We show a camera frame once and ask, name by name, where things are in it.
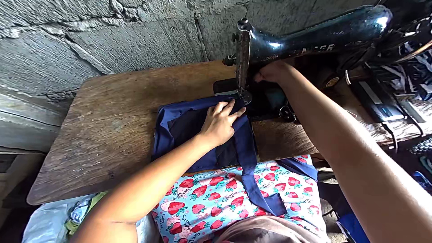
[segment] left hand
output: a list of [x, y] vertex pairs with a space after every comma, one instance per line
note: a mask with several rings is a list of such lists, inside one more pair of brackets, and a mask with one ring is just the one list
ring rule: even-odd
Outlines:
[[206, 121], [198, 134], [204, 137], [204, 141], [210, 143], [212, 148], [224, 144], [234, 135], [232, 124], [246, 111], [246, 107], [242, 107], [238, 112], [229, 115], [234, 103], [235, 99], [229, 103], [219, 102], [207, 111]]

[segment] wooden table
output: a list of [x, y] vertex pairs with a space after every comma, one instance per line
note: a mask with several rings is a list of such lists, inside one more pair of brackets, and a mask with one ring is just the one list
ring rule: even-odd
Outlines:
[[[160, 105], [213, 95], [215, 81], [235, 77], [221, 61], [101, 76], [83, 83], [27, 197], [32, 205], [109, 190], [150, 159]], [[391, 137], [340, 82], [332, 97], [357, 114], [379, 144]], [[432, 116], [432, 106], [423, 105]], [[253, 122], [261, 161], [316, 153], [302, 126], [278, 120]], [[418, 133], [400, 122], [396, 135]]]

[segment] blue fabric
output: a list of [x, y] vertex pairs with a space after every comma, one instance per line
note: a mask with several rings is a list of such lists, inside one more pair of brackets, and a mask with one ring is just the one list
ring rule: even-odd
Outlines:
[[292, 171], [302, 176], [308, 176], [316, 182], [318, 181], [318, 171], [313, 165], [302, 163], [295, 158], [276, 160], [276, 162], [289, 171]]
[[370, 243], [357, 217], [351, 213], [338, 220], [357, 243]]
[[[229, 101], [236, 98], [231, 95], [215, 96], [203, 99], [197, 99], [191, 102], [173, 103], [159, 108], [156, 120], [155, 143], [153, 147], [152, 160], [155, 160], [175, 148], [175, 141], [168, 127], [168, 122], [180, 117], [190, 110], [206, 109], [215, 106], [218, 102]], [[238, 111], [244, 103], [237, 99], [233, 108], [233, 113]], [[232, 125], [235, 130], [235, 150], [237, 152], [238, 163], [242, 166], [242, 181], [249, 200], [270, 212], [279, 216], [287, 213], [286, 207], [282, 202], [279, 193], [264, 198], [258, 188], [254, 178], [254, 171], [257, 165], [257, 153], [255, 151], [254, 137], [252, 128], [246, 115], [238, 118]], [[278, 160], [278, 164], [297, 174], [311, 177], [317, 180], [317, 171], [313, 166], [299, 162], [296, 159], [289, 158]], [[220, 169], [216, 161], [216, 148], [206, 153], [196, 163], [194, 163], [187, 172], [197, 172], [207, 169]]]

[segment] green cloth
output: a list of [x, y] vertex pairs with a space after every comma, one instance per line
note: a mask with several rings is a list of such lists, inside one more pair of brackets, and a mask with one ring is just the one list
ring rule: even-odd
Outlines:
[[[102, 199], [103, 196], [105, 196], [108, 192], [100, 192], [98, 194], [96, 194], [92, 200], [90, 201], [90, 206], [87, 209], [86, 215], [90, 212], [90, 210], [96, 205], [96, 203], [98, 201], [100, 201]], [[64, 224], [64, 226], [67, 228], [68, 230], [68, 234], [69, 235], [73, 235], [75, 234], [76, 230], [79, 227], [79, 224], [73, 222], [71, 219], [67, 220], [66, 223]]]

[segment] white plastic bag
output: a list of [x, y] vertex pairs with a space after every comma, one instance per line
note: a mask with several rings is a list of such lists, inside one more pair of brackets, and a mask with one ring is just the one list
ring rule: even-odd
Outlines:
[[[43, 204], [33, 212], [25, 227], [22, 243], [66, 243], [67, 229], [64, 226], [77, 203], [91, 199], [95, 194]], [[138, 243], [154, 243], [160, 238], [159, 230], [151, 214], [137, 224]]]
[[76, 203], [95, 194], [43, 204], [30, 216], [22, 243], [64, 243], [67, 229], [64, 226]]

